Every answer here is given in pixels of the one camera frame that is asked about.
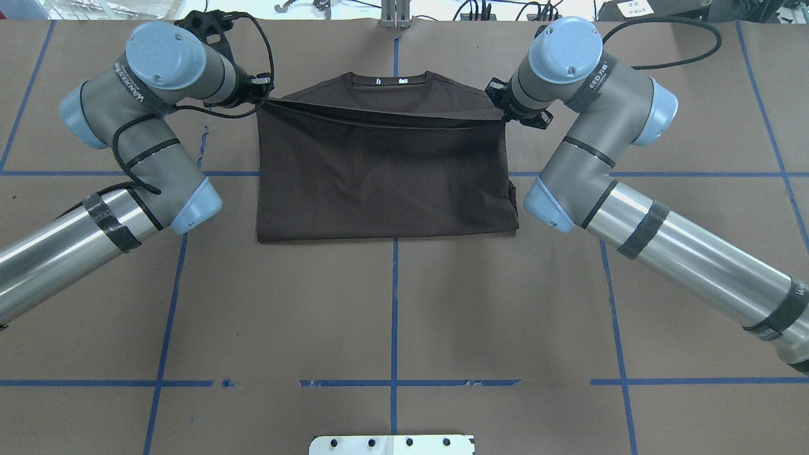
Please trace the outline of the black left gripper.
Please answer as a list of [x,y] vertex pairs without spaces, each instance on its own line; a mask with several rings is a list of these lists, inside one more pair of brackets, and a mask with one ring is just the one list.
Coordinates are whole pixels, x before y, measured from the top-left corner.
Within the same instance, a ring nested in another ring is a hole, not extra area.
[[234,70],[233,77],[225,78],[223,89],[222,107],[259,104],[274,89],[274,75],[268,72],[249,75],[245,70]]

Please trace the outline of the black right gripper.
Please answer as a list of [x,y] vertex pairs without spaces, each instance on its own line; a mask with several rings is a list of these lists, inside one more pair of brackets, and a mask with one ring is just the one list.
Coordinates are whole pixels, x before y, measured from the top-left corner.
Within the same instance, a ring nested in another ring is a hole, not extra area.
[[546,130],[554,120],[554,115],[546,107],[534,109],[533,107],[523,106],[518,102],[509,82],[491,78],[485,88],[485,94],[489,96],[489,100],[492,101],[494,106],[502,112],[504,121],[518,121],[529,128]]

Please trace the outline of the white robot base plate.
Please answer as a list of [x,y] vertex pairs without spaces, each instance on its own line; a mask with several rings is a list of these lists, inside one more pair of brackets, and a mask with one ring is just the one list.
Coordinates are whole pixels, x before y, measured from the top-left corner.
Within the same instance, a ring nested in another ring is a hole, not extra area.
[[311,442],[309,454],[475,454],[472,435],[324,435]]

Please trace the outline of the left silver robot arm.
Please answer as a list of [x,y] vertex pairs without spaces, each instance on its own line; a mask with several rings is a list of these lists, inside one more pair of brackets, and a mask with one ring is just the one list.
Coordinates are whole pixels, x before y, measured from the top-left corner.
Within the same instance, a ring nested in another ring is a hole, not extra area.
[[139,24],[110,69],[61,101],[66,129],[109,149],[128,181],[89,194],[2,250],[2,329],[159,231],[182,235],[219,213],[221,197],[166,117],[192,110],[184,99],[211,116],[243,104],[257,112],[268,100],[275,70],[249,75],[225,36],[239,18],[252,16],[215,9]]

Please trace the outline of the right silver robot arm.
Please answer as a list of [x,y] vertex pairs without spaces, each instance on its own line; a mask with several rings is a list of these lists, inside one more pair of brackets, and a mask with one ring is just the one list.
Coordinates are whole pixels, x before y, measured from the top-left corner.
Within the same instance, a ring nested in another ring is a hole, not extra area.
[[605,40],[584,18],[558,18],[538,27],[508,81],[493,78],[485,89],[506,121],[523,126],[546,129],[555,101],[577,113],[524,208],[563,233],[589,231],[630,261],[708,300],[806,375],[806,283],[613,178],[630,146],[653,144],[670,127],[679,101],[640,68],[607,52]]

